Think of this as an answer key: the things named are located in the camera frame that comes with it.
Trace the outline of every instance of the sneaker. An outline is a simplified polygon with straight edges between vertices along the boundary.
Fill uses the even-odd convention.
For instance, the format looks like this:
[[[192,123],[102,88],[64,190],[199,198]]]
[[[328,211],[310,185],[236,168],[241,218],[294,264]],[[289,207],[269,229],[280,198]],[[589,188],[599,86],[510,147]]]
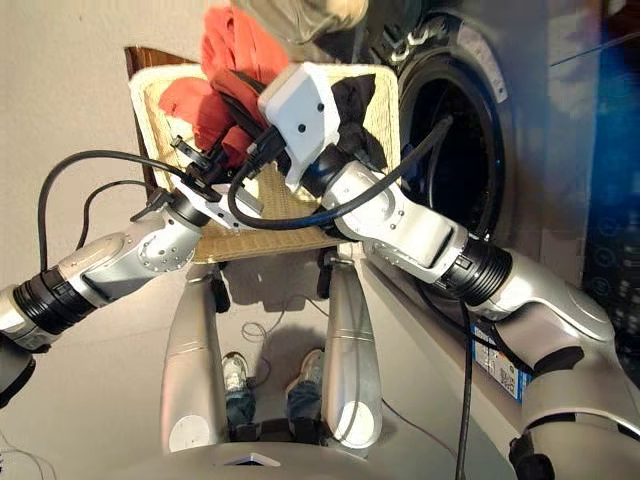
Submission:
[[[222,375],[226,393],[247,389],[247,371],[245,358],[238,352],[227,353],[222,359]]]
[[[300,365],[300,373],[285,389],[285,394],[288,397],[289,392],[298,383],[302,381],[313,382],[318,385],[319,389],[322,389],[322,367],[324,365],[324,352],[319,348],[311,350],[302,360]]]

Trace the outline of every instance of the power cord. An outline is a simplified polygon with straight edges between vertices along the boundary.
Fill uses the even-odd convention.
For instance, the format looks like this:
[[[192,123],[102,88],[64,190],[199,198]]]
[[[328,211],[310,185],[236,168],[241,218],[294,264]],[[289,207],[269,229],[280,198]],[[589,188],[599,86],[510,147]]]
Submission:
[[[43,272],[48,268],[46,217],[47,201],[49,199],[51,187],[53,186],[56,178],[58,178],[58,176],[68,167],[82,160],[88,160],[90,158],[112,158],[116,160],[139,163],[148,167],[164,170],[165,172],[179,177],[181,180],[187,183],[190,181],[190,177],[176,167],[158,162],[156,160],[151,160],[150,158],[133,155],[131,153],[117,152],[114,150],[87,150],[86,152],[78,152],[68,156],[60,163],[58,163],[55,167],[53,167],[53,169],[49,172],[44,182],[42,183],[40,196],[38,197],[38,242],[40,248],[40,270]]]
[[[0,437],[2,437],[2,440],[5,443],[5,445],[9,447],[8,449],[0,450],[0,455],[16,453],[16,454],[26,456],[27,458],[31,459],[31,461],[33,461],[36,467],[38,467],[38,472],[40,473],[40,479],[45,480],[44,470],[42,469],[42,465],[40,464],[40,462],[42,462],[45,465],[47,465],[47,467],[49,467],[49,470],[51,470],[51,474],[53,475],[54,480],[58,480],[58,474],[56,472],[56,469],[53,467],[53,465],[51,465],[51,462],[49,462],[49,460],[39,455],[35,455],[31,452],[27,452],[26,450],[16,447],[14,444],[9,442],[9,440],[7,440],[7,437],[2,430],[0,430]],[[4,463],[1,460],[0,460],[0,466],[4,467]]]
[[[465,337],[467,337],[467,336],[470,337],[471,340],[473,340],[474,342],[478,342],[480,345],[483,345],[483,346],[487,347],[490,350],[499,351],[498,347],[496,347],[493,343],[485,340],[484,338],[478,337],[477,335],[474,335],[474,333],[472,331],[470,331],[469,329],[467,329],[464,326],[460,325],[453,318],[451,318],[449,315],[447,315],[442,310],[440,310],[436,306],[436,304],[433,303],[433,301],[429,298],[429,296],[425,293],[425,291],[423,290],[422,282],[420,280],[418,280],[417,278],[414,277],[413,282],[414,282],[414,285],[416,287],[416,290],[418,291],[418,295],[420,295],[420,298],[422,299],[422,301],[425,303],[425,305],[427,307],[429,307],[429,309],[433,313],[436,314],[436,316],[440,320],[442,320],[444,323],[449,325],[451,328],[454,328],[458,332],[462,333]]]
[[[101,187],[96,188],[89,194],[87,200],[84,202],[84,207],[82,208],[82,232],[80,233],[80,239],[78,240],[78,244],[76,245],[76,250],[84,247],[84,244],[87,241],[87,234],[89,233],[89,211],[91,209],[91,202],[93,202],[93,200],[105,190],[109,190],[110,188],[117,187],[119,185],[138,185],[140,187],[145,187],[148,192],[153,190],[150,185],[141,180],[117,180],[115,182],[105,183]]]
[[[411,153],[394,168],[388,175],[380,179],[377,183],[369,187],[357,197],[345,202],[335,208],[326,210],[324,212],[315,213],[307,217],[288,218],[288,219],[265,219],[251,217],[238,208],[236,201],[236,195],[238,190],[242,186],[242,182],[245,178],[249,177],[256,168],[255,162],[247,162],[243,165],[240,171],[237,173],[231,185],[229,186],[229,192],[227,200],[229,202],[229,210],[238,219],[239,222],[245,225],[263,229],[263,230],[297,230],[300,228],[307,228],[313,226],[319,226],[327,224],[336,218],[340,218],[358,207],[361,207],[368,201],[377,197],[380,193],[385,191],[391,184],[393,184],[398,178],[404,175],[416,162],[421,161],[424,156],[436,145],[442,142],[453,123],[451,116],[447,116],[443,120],[440,120],[437,125],[431,130],[429,135],[422,140],[418,146],[411,151]]]
[[[471,414],[471,383],[473,372],[473,359],[471,349],[473,339],[471,338],[471,318],[469,310],[464,302],[460,301],[464,326],[467,329],[467,344],[464,356],[464,393],[462,396],[462,416],[460,418],[460,436],[458,438],[458,456],[456,459],[456,480],[464,479],[464,458],[467,452],[467,437],[469,436],[469,417]]]

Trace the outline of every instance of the floor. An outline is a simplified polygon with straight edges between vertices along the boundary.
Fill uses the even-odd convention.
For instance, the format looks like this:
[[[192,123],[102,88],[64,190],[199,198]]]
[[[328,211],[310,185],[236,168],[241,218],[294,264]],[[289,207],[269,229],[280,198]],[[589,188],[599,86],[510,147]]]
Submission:
[[[213,2],[143,0],[85,2],[0,0],[4,102],[0,109],[3,174],[0,202],[1,284],[17,284],[38,270],[36,198],[51,167],[91,148],[136,151],[123,47],[145,45],[199,57],[201,16]],[[72,251],[81,202],[98,185],[140,178],[137,167],[86,162],[65,173],[51,195],[50,261]],[[144,203],[142,191],[105,193],[92,210],[90,238],[123,228]],[[257,371],[261,346],[242,339],[242,324],[268,326],[293,294],[313,296],[313,254],[247,260],[225,271],[234,306],[219,317],[223,351],[240,350]],[[114,468],[158,454],[159,392],[166,339],[184,273],[161,277],[69,330],[27,387],[0,411],[0,430],[56,468],[60,480],[100,478]],[[322,344],[326,320],[308,302],[292,301],[264,352],[273,364],[260,389],[259,418],[281,415],[281,388],[309,348]],[[326,302],[320,303],[326,309]],[[414,422],[455,443],[459,403],[393,319],[375,320],[385,397]],[[420,377],[411,378],[421,365]],[[370,460],[393,478],[451,478],[453,460],[391,414]],[[40,475],[28,457],[6,454],[1,479]],[[486,436],[472,425],[467,478],[512,478]],[[44,478],[53,478],[44,471]]]

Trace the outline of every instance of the white wire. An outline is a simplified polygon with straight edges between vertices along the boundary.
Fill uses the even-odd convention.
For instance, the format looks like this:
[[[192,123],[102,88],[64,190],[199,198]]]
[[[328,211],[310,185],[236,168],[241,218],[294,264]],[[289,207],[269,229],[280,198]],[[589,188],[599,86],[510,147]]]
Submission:
[[[51,462],[49,460],[47,460],[46,458],[41,457],[39,455],[36,455],[34,453],[27,452],[26,450],[23,450],[21,448],[16,447],[9,440],[7,440],[7,437],[6,437],[6,435],[4,434],[4,432],[2,430],[0,430],[0,437],[2,437],[2,440],[4,441],[5,445],[7,447],[9,447],[6,450],[4,450],[4,449],[0,450],[0,454],[4,455],[6,453],[9,453],[9,454],[18,453],[18,454],[21,454],[21,455],[24,455],[24,456],[30,458],[33,461],[33,463],[35,463],[36,466],[38,467],[38,471],[40,472],[41,480],[45,480],[44,471],[42,470],[42,465],[40,465],[40,462],[43,462],[51,470],[51,474],[53,475],[54,480],[58,480],[58,474],[56,472],[56,469],[53,467],[53,465],[51,464]]]
[[[311,298],[307,297],[306,295],[302,295],[302,294],[297,293],[295,295],[291,295],[285,301],[284,306],[282,307],[282,311],[280,312],[280,315],[276,319],[275,323],[269,329],[266,329],[264,327],[264,325],[262,325],[261,323],[258,323],[258,322],[245,322],[245,323],[243,323],[242,327],[240,328],[240,333],[242,335],[242,338],[245,339],[249,343],[259,344],[260,345],[260,350],[262,352],[264,352],[265,351],[264,347],[265,347],[265,345],[267,343],[269,335],[271,335],[274,332],[274,330],[276,328],[278,328],[278,326],[282,322],[282,319],[284,318],[285,313],[287,313],[287,308],[289,308],[289,305],[291,305],[291,302],[295,298],[304,298],[306,301],[308,301],[313,306],[313,308],[318,310],[325,317],[327,317],[327,318],[329,317],[329,314],[327,312],[325,312],[314,300],[312,300]],[[251,388],[258,388],[258,387],[264,385],[267,382],[267,380],[269,380],[269,377],[271,376],[271,362],[264,356],[264,353],[260,356],[260,360],[262,360],[264,362],[264,364],[267,366],[267,373],[264,375],[264,378],[262,378],[262,380],[260,380],[259,382],[254,382],[251,385]]]
[[[429,437],[431,440],[433,440],[434,442],[436,442],[438,445],[440,445],[442,448],[444,448],[447,452],[449,452],[449,454],[451,455],[451,458],[453,458],[453,461],[455,462],[456,459],[458,458],[458,454],[457,452],[453,449],[453,447],[449,446],[445,441],[440,440],[438,437],[436,437],[433,433],[431,433],[429,430],[427,430],[426,428],[422,428],[420,425],[417,425],[415,423],[413,423],[411,420],[409,420],[407,417],[403,416],[400,412],[398,412],[395,408],[393,408],[391,405],[389,405],[389,403],[383,398],[382,399],[382,403],[385,407],[387,407],[387,409],[389,409],[389,411],[391,413],[393,413],[396,417],[398,417],[400,420],[402,420],[404,423],[406,423],[407,425],[409,425],[410,427],[418,430],[420,433],[422,433],[423,435],[426,435],[427,437]]]

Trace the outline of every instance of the red towel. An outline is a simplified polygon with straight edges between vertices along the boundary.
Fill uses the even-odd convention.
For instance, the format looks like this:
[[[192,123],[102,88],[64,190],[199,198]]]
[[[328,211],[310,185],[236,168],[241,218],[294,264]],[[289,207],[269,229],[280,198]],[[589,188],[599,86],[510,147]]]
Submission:
[[[160,97],[159,107],[193,127],[196,146],[208,150],[232,123],[218,90],[228,93],[261,122],[258,94],[230,70],[269,84],[287,65],[287,54],[258,23],[235,7],[211,8],[204,16],[202,71],[207,80],[182,78]],[[239,166],[251,144],[249,136],[233,127],[223,139],[229,166]]]

